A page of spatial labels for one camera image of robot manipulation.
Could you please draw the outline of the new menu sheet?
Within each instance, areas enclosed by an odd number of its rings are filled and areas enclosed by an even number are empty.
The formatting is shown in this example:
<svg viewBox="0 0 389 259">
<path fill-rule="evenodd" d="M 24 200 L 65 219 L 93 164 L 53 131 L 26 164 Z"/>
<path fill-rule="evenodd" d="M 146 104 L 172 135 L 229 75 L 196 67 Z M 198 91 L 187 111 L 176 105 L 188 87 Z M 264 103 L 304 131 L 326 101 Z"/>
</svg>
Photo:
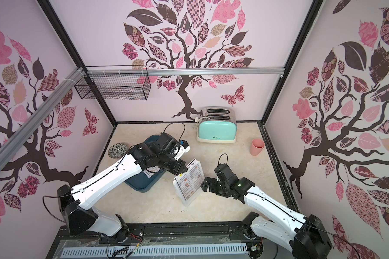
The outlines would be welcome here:
<svg viewBox="0 0 389 259">
<path fill-rule="evenodd" d="M 148 177 L 148 178 L 151 178 L 155 175 L 157 175 L 159 172 L 161 171 L 161 169 L 157 166 L 155 167 L 149 167 L 147 168 L 146 170 L 144 170 L 144 174 Z"/>
</svg>

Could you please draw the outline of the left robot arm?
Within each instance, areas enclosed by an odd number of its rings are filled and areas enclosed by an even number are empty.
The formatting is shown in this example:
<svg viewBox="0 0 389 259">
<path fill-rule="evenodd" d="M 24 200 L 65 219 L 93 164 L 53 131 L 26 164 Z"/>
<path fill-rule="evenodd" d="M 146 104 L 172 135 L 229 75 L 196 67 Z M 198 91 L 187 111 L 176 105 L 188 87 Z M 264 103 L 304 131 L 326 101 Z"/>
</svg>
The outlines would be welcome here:
<svg viewBox="0 0 389 259">
<path fill-rule="evenodd" d="M 149 144 L 140 143 L 109 168 L 84 183 L 73 187 L 64 185 L 57 191 L 59 210 L 71 235 L 90 231 L 124 241 L 129 228 L 118 214 L 109 215 L 95 203 L 125 180 L 151 167 L 164 169 L 174 175 L 187 172 L 182 155 L 190 151 L 185 140 L 177 140 L 163 132 Z"/>
</svg>

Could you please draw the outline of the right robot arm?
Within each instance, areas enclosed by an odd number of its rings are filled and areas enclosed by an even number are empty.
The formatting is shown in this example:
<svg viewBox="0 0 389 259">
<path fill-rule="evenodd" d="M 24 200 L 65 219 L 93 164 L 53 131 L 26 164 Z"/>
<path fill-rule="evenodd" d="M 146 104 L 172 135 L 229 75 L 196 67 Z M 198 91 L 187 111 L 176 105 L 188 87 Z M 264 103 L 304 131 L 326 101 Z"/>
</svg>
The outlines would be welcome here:
<svg viewBox="0 0 389 259">
<path fill-rule="evenodd" d="M 204 192 L 233 198 L 257 211 L 246 228 L 256 237 L 270 240 L 291 252 L 295 259 L 326 259 L 333 245 L 322 221 L 287 208 L 265 194 L 247 178 L 238 178 L 227 164 L 218 164 L 216 178 L 206 177 Z"/>
</svg>

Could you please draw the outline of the teal plastic tray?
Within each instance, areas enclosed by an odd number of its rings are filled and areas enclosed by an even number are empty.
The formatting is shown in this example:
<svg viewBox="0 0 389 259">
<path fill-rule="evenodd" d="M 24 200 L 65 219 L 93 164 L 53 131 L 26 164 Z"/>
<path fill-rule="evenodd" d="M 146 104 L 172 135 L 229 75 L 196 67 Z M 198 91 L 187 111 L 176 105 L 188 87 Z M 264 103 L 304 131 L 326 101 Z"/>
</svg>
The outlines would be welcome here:
<svg viewBox="0 0 389 259">
<path fill-rule="evenodd" d="M 158 165 L 157 154 L 159 153 L 159 149 L 155 145 L 161 138 L 161 135 L 150 136 L 143 143 L 133 146 L 127 152 L 127 155 L 131 155 L 136 160 L 141 170 L 138 174 L 126 179 L 124 182 L 137 192 L 147 192 L 165 172 L 164 169 L 160 168 L 161 171 L 151 178 L 148 178 L 144 174 L 144 170 L 147 168 Z"/>
</svg>

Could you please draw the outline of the mint green toaster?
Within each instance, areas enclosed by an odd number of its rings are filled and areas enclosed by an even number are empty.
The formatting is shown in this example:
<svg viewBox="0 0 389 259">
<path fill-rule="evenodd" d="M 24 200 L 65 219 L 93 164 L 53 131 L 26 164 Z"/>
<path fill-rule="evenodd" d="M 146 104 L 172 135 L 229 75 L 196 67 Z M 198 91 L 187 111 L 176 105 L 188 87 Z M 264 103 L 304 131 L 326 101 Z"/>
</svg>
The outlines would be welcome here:
<svg viewBox="0 0 389 259">
<path fill-rule="evenodd" d="M 215 144 L 236 142 L 237 120 L 234 110 L 209 106 L 204 107 L 200 115 L 197 120 L 197 141 Z"/>
</svg>

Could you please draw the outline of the pink plastic cup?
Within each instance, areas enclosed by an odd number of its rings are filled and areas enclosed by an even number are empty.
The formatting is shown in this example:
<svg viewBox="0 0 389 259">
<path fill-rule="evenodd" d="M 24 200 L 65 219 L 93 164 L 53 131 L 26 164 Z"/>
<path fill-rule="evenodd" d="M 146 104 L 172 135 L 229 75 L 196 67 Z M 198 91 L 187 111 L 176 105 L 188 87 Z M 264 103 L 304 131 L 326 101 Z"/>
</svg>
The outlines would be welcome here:
<svg viewBox="0 0 389 259">
<path fill-rule="evenodd" d="M 257 156 L 265 147 L 265 142 L 261 139 L 254 139 L 251 142 L 250 154 L 252 156 Z"/>
</svg>

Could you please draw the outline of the small patterned bowl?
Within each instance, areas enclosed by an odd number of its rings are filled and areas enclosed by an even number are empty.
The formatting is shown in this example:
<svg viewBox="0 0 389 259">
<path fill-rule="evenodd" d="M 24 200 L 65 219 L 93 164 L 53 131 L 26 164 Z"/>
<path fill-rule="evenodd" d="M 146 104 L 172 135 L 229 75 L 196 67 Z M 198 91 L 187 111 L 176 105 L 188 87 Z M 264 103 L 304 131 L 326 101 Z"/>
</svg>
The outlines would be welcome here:
<svg viewBox="0 0 389 259">
<path fill-rule="evenodd" d="M 128 151 L 128 146 L 125 143 L 119 142 L 112 145 L 108 149 L 108 156 L 112 159 L 119 159 L 123 157 Z"/>
</svg>

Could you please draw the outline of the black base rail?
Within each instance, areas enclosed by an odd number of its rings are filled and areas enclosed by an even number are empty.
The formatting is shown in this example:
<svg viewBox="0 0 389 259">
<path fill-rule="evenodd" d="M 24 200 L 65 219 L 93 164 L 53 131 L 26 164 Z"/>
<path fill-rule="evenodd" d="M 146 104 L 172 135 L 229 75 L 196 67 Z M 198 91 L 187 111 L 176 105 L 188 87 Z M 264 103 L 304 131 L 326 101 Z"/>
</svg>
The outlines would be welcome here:
<svg viewBox="0 0 389 259">
<path fill-rule="evenodd" d="M 180 222 L 180 223 L 131 223 L 129 236 L 124 241 L 106 237 L 94 232 L 71 235 L 61 227 L 47 257 L 58 259 L 63 248 L 71 247 L 113 247 L 113 246 L 158 246 L 243 243 L 249 256 L 188 256 L 172 259 L 294 259 L 291 252 L 267 240 L 256 237 L 246 228 L 250 213 L 242 221 L 223 222 Z"/>
</svg>

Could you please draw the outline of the aluminium rail back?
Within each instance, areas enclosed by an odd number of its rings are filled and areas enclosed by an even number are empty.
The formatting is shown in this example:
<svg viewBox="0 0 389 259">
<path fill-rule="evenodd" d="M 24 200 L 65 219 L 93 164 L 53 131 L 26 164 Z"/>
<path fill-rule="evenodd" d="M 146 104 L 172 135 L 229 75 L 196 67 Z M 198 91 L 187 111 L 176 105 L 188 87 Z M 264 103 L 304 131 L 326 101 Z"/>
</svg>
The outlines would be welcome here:
<svg viewBox="0 0 389 259">
<path fill-rule="evenodd" d="M 149 76 L 192 76 L 219 74 L 283 74 L 282 67 L 212 68 L 212 69 L 148 69 Z"/>
</svg>

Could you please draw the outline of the aluminium rail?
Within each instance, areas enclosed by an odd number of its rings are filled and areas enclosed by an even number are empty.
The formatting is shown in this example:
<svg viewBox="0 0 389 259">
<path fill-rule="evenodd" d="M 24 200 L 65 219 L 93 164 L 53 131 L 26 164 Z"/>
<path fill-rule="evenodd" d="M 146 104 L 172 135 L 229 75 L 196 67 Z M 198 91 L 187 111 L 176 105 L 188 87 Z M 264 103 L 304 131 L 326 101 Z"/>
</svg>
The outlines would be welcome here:
<svg viewBox="0 0 389 259">
<path fill-rule="evenodd" d="M 148 69 L 149 76 L 192 76 L 219 74 L 283 74 L 282 67 L 212 68 L 212 69 Z"/>
<path fill-rule="evenodd" d="M 84 77 L 82 68 L 74 69 L 65 78 L 60 86 L 49 96 L 49 98 L 31 115 L 27 121 L 10 137 L 4 147 L 0 148 L 0 172 L 12 157 L 18 152 L 33 132 L 41 125 L 45 118 L 55 108 L 66 93 Z"/>
</svg>

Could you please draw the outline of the aluminium rail left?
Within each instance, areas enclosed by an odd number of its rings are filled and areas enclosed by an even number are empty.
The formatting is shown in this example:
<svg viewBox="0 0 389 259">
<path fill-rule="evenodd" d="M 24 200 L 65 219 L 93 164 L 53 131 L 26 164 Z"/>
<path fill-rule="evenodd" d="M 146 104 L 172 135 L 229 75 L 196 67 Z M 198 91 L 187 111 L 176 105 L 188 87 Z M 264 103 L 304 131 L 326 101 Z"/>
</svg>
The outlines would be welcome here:
<svg viewBox="0 0 389 259">
<path fill-rule="evenodd" d="M 74 69 L 65 78 L 60 86 L 49 96 L 49 98 L 31 115 L 27 121 L 10 137 L 4 147 L 0 148 L 0 172 L 12 157 L 18 152 L 33 132 L 41 125 L 45 118 L 55 108 L 66 93 L 84 77 L 82 68 Z"/>
</svg>

